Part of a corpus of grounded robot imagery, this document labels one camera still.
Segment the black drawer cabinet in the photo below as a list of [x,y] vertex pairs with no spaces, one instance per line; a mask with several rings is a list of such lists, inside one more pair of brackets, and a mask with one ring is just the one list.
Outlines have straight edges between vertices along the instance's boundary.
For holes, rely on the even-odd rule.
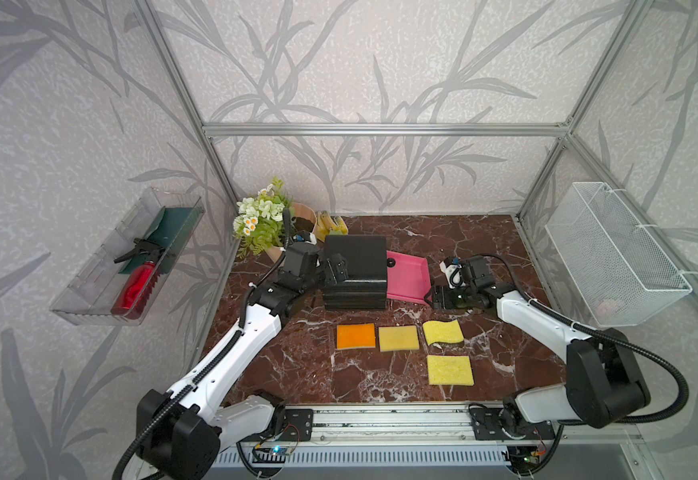
[[323,286],[325,308],[339,310],[384,310],[387,302],[387,241],[383,236],[329,235],[325,255],[339,253],[348,263],[347,281]]

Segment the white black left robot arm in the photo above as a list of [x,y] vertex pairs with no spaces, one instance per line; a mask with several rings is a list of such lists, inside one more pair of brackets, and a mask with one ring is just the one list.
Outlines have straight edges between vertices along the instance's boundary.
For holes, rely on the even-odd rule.
[[218,454],[270,425],[276,403],[263,396],[224,408],[221,403],[256,355],[299,311],[310,293],[348,277],[347,261],[319,246],[296,242],[250,285],[240,315],[213,349],[166,392],[147,392],[137,406],[137,434],[112,474],[122,478],[133,457],[153,478],[201,479]]

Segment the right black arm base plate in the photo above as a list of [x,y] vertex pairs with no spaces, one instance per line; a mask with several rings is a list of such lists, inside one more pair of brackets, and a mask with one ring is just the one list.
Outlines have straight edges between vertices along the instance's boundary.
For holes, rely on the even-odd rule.
[[470,404],[467,413],[476,440],[551,441],[556,437],[550,422],[528,423],[504,408]]

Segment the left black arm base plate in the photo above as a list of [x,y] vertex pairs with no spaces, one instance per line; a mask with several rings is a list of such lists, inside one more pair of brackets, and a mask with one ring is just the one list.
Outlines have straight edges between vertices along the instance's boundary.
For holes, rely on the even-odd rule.
[[275,411],[273,419],[264,431],[245,437],[243,442],[309,441],[314,427],[314,415],[315,411],[309,408],[281,408]]

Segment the pink drawer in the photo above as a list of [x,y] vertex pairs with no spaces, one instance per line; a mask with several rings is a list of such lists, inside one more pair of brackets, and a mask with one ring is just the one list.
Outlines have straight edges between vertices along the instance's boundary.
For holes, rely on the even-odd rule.
[[426,305],[432,283],[425,258],[387,252],[387,293],[391,300]]

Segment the orange sponge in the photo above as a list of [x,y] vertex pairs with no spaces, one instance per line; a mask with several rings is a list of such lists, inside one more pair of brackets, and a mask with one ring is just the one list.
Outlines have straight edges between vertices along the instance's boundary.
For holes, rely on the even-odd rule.
[[376,327],[374,324],[339,325],[337,327],[336,349],[369,349],[376,347]]

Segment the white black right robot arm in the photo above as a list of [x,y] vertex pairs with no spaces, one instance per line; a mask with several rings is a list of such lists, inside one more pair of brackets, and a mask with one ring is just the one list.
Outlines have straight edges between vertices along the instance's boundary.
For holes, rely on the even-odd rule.
[[648,406],[651,395],[626,337],[610,329],[585,333],[510,280],[494,277],[484,256],[448,257],[439,264],[444,285],[433,285],[426,302],[436,310],[491,310],[554,353],[565,365],[561,384],[535,387],[503,400],[499,422],[510,436],[546,422],[579,422],[603,428]]

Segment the yellow wavy scrub sponge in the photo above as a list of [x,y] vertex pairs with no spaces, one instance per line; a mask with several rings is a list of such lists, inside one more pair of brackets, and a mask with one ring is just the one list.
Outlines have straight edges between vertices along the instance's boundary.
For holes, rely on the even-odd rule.
[[464,335],[457,320],[427,321],[422,325],[422,328],[428,345],[464,342]]

